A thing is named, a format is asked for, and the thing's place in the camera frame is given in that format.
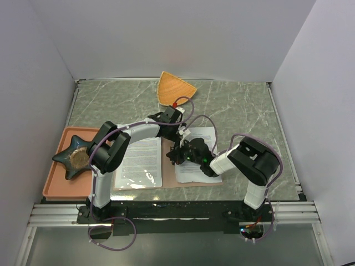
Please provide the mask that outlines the white printed paper stack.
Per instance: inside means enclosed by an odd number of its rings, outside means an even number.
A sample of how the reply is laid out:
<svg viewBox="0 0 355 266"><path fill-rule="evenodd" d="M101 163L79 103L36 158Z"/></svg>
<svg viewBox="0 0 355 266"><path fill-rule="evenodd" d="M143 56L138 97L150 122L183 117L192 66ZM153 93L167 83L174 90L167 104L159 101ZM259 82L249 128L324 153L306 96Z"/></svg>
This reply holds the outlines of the white printed paper stack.
<svg viewBox="0 0 355 266"><path fill-rule="evenodd" d="M216 141L213 127L190 127L188 130L190 131L190 135L186 138L188 141L202 138L210 150L213 148ZM182 184L197 183L199 186L206 186L209 183L213 185L222 184L221 176L209 177L201 171L200 165L189 161L185 161L181 165L175 165L175 175L178 183Z"/></svg>

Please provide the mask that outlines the pink brown file folder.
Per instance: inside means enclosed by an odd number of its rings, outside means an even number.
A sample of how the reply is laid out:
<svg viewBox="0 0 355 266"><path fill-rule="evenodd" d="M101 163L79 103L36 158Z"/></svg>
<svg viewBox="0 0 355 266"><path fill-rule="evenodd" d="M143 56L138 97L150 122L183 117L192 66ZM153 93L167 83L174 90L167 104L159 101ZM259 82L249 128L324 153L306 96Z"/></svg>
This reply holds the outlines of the pink brown file folder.
<svg viewBox="0 0 355 266"><path fill-rule="evenodd" d="M182 183L178 183L178 181L176 180L175 166L172 165L170 160L166 157L166 153L170 151L170 146L172 145L173 142L168 141L166 139L161 139L161 173L162 173L163 185L160 188L199 187L197 183L182 184ZM209 183L206 186L207 187L220 186L222 184L213 185Z"/></svg>

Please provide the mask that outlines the white printed paper sheet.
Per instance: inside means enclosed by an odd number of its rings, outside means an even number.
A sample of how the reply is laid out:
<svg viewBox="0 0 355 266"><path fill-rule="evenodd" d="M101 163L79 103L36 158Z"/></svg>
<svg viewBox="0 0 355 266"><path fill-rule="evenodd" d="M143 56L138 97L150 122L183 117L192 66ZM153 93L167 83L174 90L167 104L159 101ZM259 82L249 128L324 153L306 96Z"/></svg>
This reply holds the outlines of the white printed paper sheet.
<svg viewBox="0 0 355 266"><path fill-rule="evenodd" d="M129 145L116 169L113 189L139 190L162 185L161 139L148 138Z"/></svg>

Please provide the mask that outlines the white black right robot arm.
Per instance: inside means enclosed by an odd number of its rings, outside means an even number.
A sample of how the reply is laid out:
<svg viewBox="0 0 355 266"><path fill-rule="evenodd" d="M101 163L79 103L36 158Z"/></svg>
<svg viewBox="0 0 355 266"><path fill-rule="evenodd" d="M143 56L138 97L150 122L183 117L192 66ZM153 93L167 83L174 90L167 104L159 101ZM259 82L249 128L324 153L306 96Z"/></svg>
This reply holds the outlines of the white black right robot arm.
<svg viewBox="0 0 355 266"><path fill-rule="evenodd" d="M254 221L262 214L269 179L281 168L281 160L269 147L245 136L230 150L213 156L202 138L175 143L166 154L173 165L192 162L208 177L217 177L229 170L238 169L247 179L243 216Z"/></svg>

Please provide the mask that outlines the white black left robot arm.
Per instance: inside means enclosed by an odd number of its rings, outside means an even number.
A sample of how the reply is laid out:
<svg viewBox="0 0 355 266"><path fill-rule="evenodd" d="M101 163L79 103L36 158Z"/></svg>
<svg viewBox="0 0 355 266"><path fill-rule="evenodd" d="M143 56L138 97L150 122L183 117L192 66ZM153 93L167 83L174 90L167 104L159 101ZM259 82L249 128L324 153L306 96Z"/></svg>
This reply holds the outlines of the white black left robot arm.
<svg viewBox="0 0 355 266"><path fill-rule="evenodd" d="M87 148L92 170L92 188L87 206L90 216L98 223L110 216L110 173L122 163L130 144L148 138L164 137L173 140L183 123L183 110L168 106L164 112L150 115L144 120L125 125L105 122Z"/></svg>

